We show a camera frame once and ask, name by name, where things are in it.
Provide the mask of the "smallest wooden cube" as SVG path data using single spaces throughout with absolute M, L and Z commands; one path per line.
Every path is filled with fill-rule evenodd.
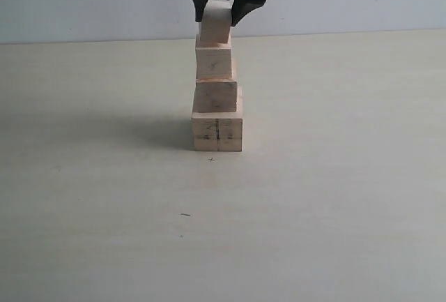
M 209 1 L 199 23 L 199 41 L 214 44 L 228 43 L 231 24 L 231 3 Z

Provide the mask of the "medium striped wooden cube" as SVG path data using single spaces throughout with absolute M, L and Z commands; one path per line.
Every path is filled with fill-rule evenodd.
M 197 79 L 230 78 L 233 70 L 231 38 L 226 43 L 201 41 L 196 35 Z

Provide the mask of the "second largest wooden cube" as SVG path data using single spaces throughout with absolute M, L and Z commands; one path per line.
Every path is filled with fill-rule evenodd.
M 236 62 L 232 60 L 229 74 L 223 77 L 196 78 L 192 111 L 194 113 L 235 112 L 238 93 Z

